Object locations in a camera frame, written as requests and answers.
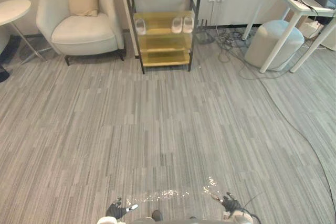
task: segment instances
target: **black glove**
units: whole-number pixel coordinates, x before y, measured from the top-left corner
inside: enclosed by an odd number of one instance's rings
[[[106,216],[115,217],[117,220],[126,214],[125,207],[119,207],[121,205],[121,198],[114,201],[106,211]]]
[[[222,205],[223,207],[225,207],[225,210],[231,213],[233,213],[235,210],[240,210],[241,205],[239,201],[236,198],[234,198],[231,193],[227,193],[227,195],[231,199],[228,199],[228,197],[224,196]]]

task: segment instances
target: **white round side table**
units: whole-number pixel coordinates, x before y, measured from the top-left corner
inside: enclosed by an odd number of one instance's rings
[[[24,16],[27,12],[29,12],[31,6],[31,2],[29,0],[8,0],[0,3],[0,26],[10,23],[14,29],[19,33],[21,38],[26,42],[26,44],[31,48],[34,52],[30,55],[26,60],[22,62],[26,63],[29,61],[34,55],[38,56],[40,59],[47,61],[45,57],[43,57],[37,50],[35,50],[29,41],[25,38],[25,36],[21,33],[21,31],[14,24],[14,21]]]

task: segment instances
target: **shelf rack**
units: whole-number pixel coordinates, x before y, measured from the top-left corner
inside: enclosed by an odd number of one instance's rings
[[[174,34],[171,32],[171,23],[175,17],[194,17],[193,31],[196,31],[200,2],[196,0],[195,4],[194,0],[190,0],[189,9],[183,12],[137,13],[134,0],[127,0],[143,74],[144,67],[188,65],[188,71],[191,70],[194,32]],[[139,18],[145,20],[146,35],[136,33],[134,21]]]

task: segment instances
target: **white desk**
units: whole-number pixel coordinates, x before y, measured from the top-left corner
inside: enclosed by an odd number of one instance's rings
[[[296,23],[300,19],[301,16],[316,16],[316,12],[309,9],[306,5],[301,4],[298,1],[294,0],[283,0],[287,4],[287,9],[282,15],[282,19],[286,17],[289,10],[292,10],[294,12],[294,15],[292,19],[290,20],[287,29],[283,32],[282,37],[279,39],[279,41],[274,46],[272,52],[266,59],[264,65],[260,69],[260,73],[265,73],[269,65],[272,63],[273,59],[285,43],[286,39],[288,38],[289,34],[291,33],[292,29],[295,27]],[[334,17],[335,12],[332,9],[322,8],[321,5],[319,5],[314,0],[303,0],[306,4],[312,6],[321,17]],[[250,23],[247,25],[243,39],[245,40],[251,30],[251,27],[253,23],[255,22],[257,15],[260,11],[260,8],[263,4],[264,0],[260,0],[258,3],[258,6],[255,10],[255,13],[252,16],[252,19]],[[313,53],[313,51],[323,42],[323,40],[328,36],[328,34],[333,30],[333,28],[336,27],[336,17],[330,21],[329,25],[327,25],[322,33],[316,38],[316,40],[312,43],[310,48],[307,50],[307,52],[300,58],[300,60],[290,69],[290,72],[294,73],[298,68],[305,62],[305,60],[308,59],[308,57]]]
[[[31,6],[31,2],[29,0],[9,0],[0,3],[0,26],[10,23],[14,29],[19,33],[21,38],[27,43],[27,45],[34,52],[32,56],[36,55],[42,60],[46,60],[38,51],[36,51],[29,41],[25,38],[25,36],[21,33],[21,31],[14,24],[14,21],[18,18],[24,16],[27,12],[29,12]],[[29,56],[23,63],[27,62],[32,56]]]

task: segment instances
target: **white cylindrical stool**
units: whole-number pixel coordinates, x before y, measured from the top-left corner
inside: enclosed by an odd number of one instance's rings
[[[245,61],[261,68],[287,26],[288,22],[284,20],[272,20],[262,24],[247,49],[244,56]],[[294,27],[268,70],[282,70],[304,42],[305,38],[302,33]]]

